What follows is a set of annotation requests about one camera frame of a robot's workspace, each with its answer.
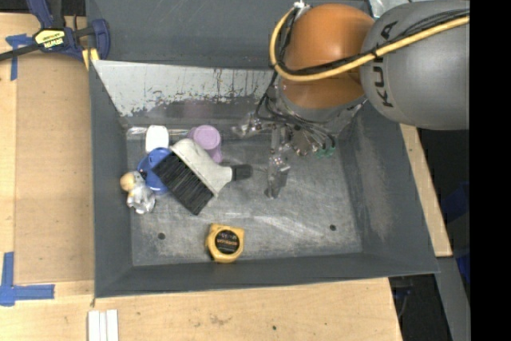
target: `purple bottle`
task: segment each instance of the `purple bottle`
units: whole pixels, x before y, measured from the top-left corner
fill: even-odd
[[[220,142],[222,138],[218,129],[211,125],[200,125],[193,127],[188,132],[187,138],[194,140],[209,154],[209,156],[219,164],[222,161],[222,152],[220,151]]]

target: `yellow cable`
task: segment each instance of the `yellow cable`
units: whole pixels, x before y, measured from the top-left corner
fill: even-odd
[[[275,71],[280,74],[281,77],[286,78],[287,80],[305,82],[305,81],[315,81],[315,80],[323,80],[324,78],[329,78],[335,76],[337,74],[345,73],[351,69],[359,67],[360,65],[366,64],[369,61],[374,60],[376,57],[381,57],[391,51],[395,51],[397,49],[401,49],[402,47],[409,46],[412,43],[423,40],[424,38],[428,38],[435,34],[441,33],[446,30],[453,29],[455,27],[463,26],[469,23],[469,17],[457,18],[447,23],[442,23],[438,26],[431,27],[427,30],[423,30],[420,33],[412,34],[407,38],[403,38],[395,43],[389,44],[387,46],[382,46],[376,49],[373,53],[366,54],[357,58],[356,60],[349,62],[347,64],[340,65],[339,67],[335,67],[334,69],[329,69],[328,71],[323,71],[322,73],[316,74],[308,74],[308,75],[295,75],[289,74],[284,71],[284,69],[279,65],[277,59],[275,57],[275,44],[277,41],[278,34],[287,20],[287,17],[293,12],[294,8],[291,8],[277,23],[277,26],[273,30],[270,38],[270,62],[272,66],[275,68]]]

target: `bin floor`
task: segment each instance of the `bin floor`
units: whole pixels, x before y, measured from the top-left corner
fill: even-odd
[[[128,163],[144,156],[142,136],[128,138]],[[204,246],[211,223],[245,230],[241,260],[317,256],[362,251],[354,206],[347,191],[342,158],[288,156],[291,170],[279,197],[264,194],[270,136],[224,139],[224,163],[250,164],[252,178],[230,182],[198,216],[170,193],[158,196],[152,213],[131,216],[133,264],[201,263],[210,260]]]

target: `brush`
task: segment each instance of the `brush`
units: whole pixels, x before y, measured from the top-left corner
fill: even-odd
[[[171,153],[153,167],[170,192],[194,215],[232,180],[252,176],[250,165],[218,165],[195,141],[184,138],[170,147]]]

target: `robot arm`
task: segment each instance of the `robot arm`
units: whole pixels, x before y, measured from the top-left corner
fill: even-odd
[[[296,3],[269,47],[271,84],[237,129],[271,129],[269,197],[286,184],[287,153],[329,156],[369,101],[384,117],[424,129],[469,127],[469,3],[405,4],[376,22],[350,6]]]

